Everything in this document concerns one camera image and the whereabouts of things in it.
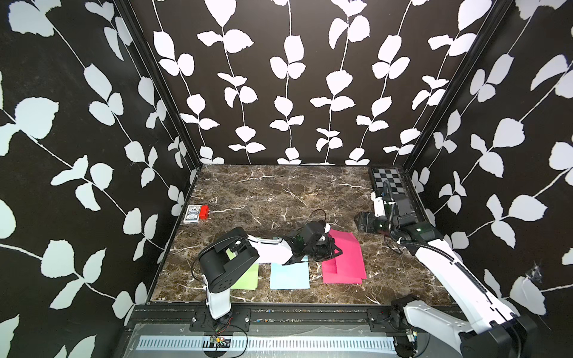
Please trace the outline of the light blue paper sheet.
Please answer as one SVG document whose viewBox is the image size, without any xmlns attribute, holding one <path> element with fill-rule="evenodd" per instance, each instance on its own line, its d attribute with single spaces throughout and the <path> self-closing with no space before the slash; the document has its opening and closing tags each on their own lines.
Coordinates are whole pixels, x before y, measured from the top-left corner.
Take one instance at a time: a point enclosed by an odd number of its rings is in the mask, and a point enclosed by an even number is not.
<svg viewBox="0 0 573 358">
<path fill-rule="evenodd" d="M 310 274 L 308 262 L 294 263 L 287 266 L 272 263 L 269 287 L 273 290 L 309 289 Z"/>
</svg>

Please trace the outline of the pink paper sheet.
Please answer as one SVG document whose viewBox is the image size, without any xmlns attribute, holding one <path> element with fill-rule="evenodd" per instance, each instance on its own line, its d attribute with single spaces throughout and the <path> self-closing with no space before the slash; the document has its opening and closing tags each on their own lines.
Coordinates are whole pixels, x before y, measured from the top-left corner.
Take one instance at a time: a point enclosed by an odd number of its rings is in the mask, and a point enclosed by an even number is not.
<svg viewBox="0 0 573 358">
<path fill-rule="evenodd" d="M 366 269 L 363 260 L 361 245 L 352 233 L 331 230 L 330 236 L 335 244 L 343 250 L 343 254 L 334 258 L 339 273 L 364 274 Z"/>
<path fill-rule="evenodd" d="M 361 284 L 364 274 L 339 273 L 335 260 L 322 262 L 322 280 L 324 284 Z"/>
</svg>

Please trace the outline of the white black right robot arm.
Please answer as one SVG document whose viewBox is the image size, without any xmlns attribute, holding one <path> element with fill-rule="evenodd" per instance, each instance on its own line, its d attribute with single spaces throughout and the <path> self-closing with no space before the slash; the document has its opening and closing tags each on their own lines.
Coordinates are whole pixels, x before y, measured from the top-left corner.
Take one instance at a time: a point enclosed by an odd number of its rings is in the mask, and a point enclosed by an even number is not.
<svg viewBox="0 0 573 358">
<path fill-rule="evenodd" d="M 451 316 L 415 295 L 396 299 L 385 319 L 395 331 L 413 335 L 419 328 L 453 348 L 462 357 L 532 357 L 536 323 L 520 316 L 497 298 L 455 255 L 443 235 L 415 214 L 377 217 L 360 212 L 359 231 L 387 234 L 428 268 L 448 291 L 464 317 Z"/>
</svg>

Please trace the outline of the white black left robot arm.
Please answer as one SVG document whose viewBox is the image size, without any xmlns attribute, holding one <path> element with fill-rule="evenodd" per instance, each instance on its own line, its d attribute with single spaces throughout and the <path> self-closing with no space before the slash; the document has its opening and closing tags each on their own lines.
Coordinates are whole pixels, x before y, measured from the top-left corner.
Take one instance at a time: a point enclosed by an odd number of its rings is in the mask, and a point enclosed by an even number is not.
<svg viewBox="0 0 573 358">
<path fill-rule="evenodd" d="M 318 263 L 343 254 L 326 222 L 311 221 L 287 235 L 255 237 L 237 227 L 206 246 L 197 256 L 215 321 L 231 316 L 231 287 L 256 263 L 291 266 L 304 258 Z"/>
</svg>

